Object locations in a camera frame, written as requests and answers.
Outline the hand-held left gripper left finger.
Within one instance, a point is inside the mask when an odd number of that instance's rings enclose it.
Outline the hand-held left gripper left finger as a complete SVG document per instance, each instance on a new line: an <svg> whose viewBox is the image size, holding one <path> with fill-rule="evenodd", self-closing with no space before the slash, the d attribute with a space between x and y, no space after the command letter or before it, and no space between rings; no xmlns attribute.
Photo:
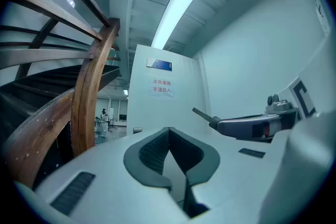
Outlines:
<svg viewBox="0 0 336 224"><path fill-rule="evenodd" d="M80 224L183 224L187 214L171 197L171 181L154 170L141 148L168 128L144 131L96 145L57 169L35 193L53 205L80 174L93 175L84 194L69 213Z"/></svg>

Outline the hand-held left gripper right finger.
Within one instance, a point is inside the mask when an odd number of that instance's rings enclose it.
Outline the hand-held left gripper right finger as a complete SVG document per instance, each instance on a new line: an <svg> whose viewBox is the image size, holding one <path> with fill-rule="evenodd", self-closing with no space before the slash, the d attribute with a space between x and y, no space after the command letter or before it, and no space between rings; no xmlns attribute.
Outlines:
<svg viewBox="0 0 336 224"><path fill-rule="evenodd" d="M285 133L271 143L169 129L170 151L186 178L184 209L169 224L257 224L285 151Z"/></svg>

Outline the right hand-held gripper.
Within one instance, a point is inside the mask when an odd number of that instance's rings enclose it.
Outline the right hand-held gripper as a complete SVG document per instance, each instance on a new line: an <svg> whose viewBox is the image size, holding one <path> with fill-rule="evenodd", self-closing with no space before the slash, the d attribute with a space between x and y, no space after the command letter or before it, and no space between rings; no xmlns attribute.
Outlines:
<svg viewBox="0 0 336 224"><path fill-rule="evenodd" d="M267 114L277 114L286 125L335 110L335 34L328 34L307 65L282 91L268 98ZM209 126L224 136L260 141L265 114L234 119L209 118Z"/></svg>

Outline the white door with signs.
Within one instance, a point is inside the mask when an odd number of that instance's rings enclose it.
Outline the white door with signs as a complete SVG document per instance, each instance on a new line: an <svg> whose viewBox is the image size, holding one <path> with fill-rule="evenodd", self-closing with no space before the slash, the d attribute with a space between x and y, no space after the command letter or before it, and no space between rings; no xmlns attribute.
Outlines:
<svg viewBox="0 0 336 224"><path fill-rule="evenodd" d="M172 63L172 71L146 66L148 58ZM149 96L149 77L171 78L176 83L175 98ZM192 111L204 112L205 95L198 61L166 50L138 45L135 51L129 87L127 134L135 127L152 133L163 127L174 127L188 135L206 134L207 123Z"/></svg>

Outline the whiteboard on stand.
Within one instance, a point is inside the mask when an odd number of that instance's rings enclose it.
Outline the whiteboard on stand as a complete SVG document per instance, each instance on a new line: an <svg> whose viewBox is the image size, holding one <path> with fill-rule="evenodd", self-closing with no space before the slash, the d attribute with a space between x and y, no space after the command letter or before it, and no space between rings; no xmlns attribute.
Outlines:
<svg viewBox="0 0 336 224"><path fill-rule="evenodd" d="M118 108L109 107L109 114L108 114L109 131L117 128L118 113L119 113Z"/></svg>

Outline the paper notice with red print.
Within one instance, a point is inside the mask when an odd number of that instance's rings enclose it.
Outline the paper notice with red print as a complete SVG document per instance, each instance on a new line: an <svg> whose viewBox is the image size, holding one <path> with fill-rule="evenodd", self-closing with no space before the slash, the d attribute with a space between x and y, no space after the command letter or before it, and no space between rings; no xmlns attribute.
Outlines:
<svg viewBox="0 0 336 224"><path fill-rule="evenodd" d="M149 96L159 98L175 98L176 83L171 78L149 77L146 90Z"/></svg>

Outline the dark stair steps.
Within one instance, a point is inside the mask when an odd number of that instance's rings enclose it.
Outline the dark stair steps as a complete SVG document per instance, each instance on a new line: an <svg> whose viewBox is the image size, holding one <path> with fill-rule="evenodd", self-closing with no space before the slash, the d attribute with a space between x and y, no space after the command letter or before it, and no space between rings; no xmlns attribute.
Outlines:
<svg viewBox="0 0 336 224"><path fill-rule="evenodd" d="M81 65L36 73L0 87L0 134L10 136L49 101L75 87Z"/></svg>

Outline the long ceiling light panel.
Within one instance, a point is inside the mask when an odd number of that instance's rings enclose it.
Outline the long ceiling light panel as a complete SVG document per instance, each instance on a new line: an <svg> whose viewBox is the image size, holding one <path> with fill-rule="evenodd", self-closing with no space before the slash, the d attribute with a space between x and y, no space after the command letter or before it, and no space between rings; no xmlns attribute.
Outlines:
<svg viewBox="0 0 336 224"><path fill-rule="evenodd" d="M155 32L151 47L163 49L193 0L170 0Z"/></svg>

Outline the wooden stair balustrade rails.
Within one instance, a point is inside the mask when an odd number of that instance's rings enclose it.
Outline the wooden stair balustrade rails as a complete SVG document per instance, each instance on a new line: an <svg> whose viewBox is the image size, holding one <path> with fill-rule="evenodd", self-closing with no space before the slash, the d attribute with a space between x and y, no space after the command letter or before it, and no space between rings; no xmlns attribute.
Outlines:
<svg viewBox="0 0 336 224"><path fill-rule="evenodd" d="M0 70L12 66L61 59L84 59L89 64L89 70L102 71L106 64L110 49L118 50L114 40L118 36L120 20L107 18L95 0L81 0L89 10L103 23L101 33L71 15L52 0L11 0L11 2L41 13L56 23L67 25L87 36L96 43L88 51L75 51L70 49L15 49L0 51Z"/></svg>

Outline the wooden stair post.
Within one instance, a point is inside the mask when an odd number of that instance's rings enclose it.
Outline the wooden stair post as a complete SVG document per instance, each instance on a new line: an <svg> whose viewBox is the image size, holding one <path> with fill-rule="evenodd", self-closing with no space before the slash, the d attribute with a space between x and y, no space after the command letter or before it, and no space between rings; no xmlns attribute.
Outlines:
<svg viewBox="0 0 336 224"><path fill-rule="evenodd" d="M90 49L91 59L82 63L71 106L71 144L74 157L94 146L94 114L105 62L120 29L118 18L108 19L110 27L102 27L102 40L95 40Z"/></svg>

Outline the curved wooden stair stringer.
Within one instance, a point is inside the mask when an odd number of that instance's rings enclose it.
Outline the curved wooden stair stringer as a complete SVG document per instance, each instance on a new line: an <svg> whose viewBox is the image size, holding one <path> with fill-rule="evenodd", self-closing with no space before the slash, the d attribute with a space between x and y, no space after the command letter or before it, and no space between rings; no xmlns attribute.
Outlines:
<svg viewBox="0 0 336 224"><path fill-rule="evenodd" d="M5 165L14 181L33 187L47 152L70 121L73 92L70 89L45 104L4 143Z"/></svg>

